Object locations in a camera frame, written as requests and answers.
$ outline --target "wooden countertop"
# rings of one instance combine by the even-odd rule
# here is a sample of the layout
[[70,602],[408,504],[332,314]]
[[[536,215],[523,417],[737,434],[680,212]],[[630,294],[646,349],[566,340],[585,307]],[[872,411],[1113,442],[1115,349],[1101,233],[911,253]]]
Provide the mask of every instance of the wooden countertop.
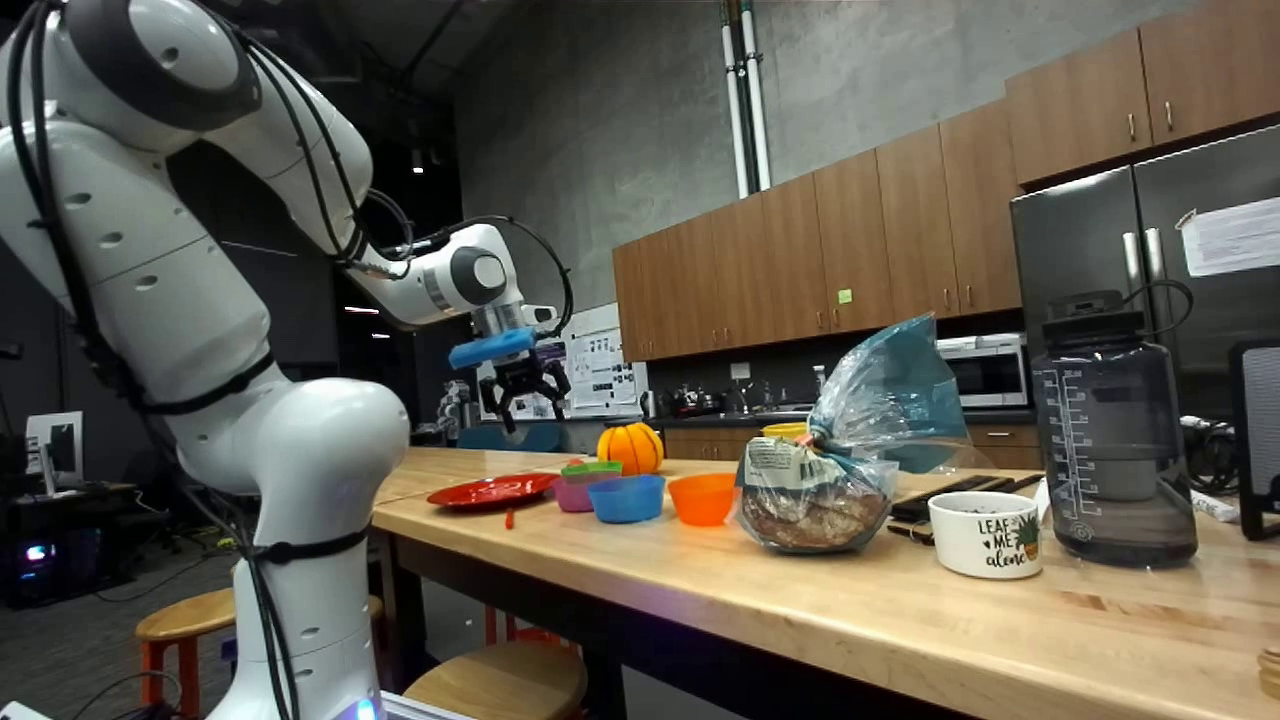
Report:
[[864,555],[768,555],[741,529],[608,529],[557,504],[502,529],[502,511],[424,502],[564,461],[416,450],[373,524],[970,718],[1280,718],[1259,688],[1259,652],[1280,647],[1280,544],[1238,529],[1200,518],[1200,554],[1177,574],[1085,565],[1049,539],[1045,574],[1006,586],[950,578],[891,532]]

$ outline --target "white mug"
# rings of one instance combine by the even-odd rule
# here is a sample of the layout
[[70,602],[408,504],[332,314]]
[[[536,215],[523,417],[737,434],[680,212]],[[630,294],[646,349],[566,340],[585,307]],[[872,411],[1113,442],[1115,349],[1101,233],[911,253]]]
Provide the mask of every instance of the white mug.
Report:
[[961,578],[1037,578],[1039,511],[1006,492],[939,492],[929,502],[934,562]]

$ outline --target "bottle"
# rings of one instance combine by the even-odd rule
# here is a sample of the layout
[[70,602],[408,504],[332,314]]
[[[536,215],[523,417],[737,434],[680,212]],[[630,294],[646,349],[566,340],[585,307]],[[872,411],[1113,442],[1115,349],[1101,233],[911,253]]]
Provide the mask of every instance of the bottle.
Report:
[[1168,349],[1120,295],[1045,326],[1037,378],[1049,509],[1063,550],[1101,565],[1182,565],[1195,511]]

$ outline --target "orange cup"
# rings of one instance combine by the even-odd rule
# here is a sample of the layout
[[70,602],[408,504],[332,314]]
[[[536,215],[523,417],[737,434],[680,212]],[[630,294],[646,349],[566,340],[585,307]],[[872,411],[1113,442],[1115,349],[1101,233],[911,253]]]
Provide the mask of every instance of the orange cup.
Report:
[[715,529],[728,522],[737,502],[737,471],[691,471],[666,479],[680,524]]

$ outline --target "ceiling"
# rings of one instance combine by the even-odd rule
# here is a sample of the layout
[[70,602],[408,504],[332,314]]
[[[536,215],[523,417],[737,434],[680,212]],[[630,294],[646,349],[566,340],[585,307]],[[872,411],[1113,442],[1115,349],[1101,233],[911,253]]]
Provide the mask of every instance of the ceiling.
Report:
[[203,0],[269,40],[360,129],[441,136],[451,89],[514,0]]

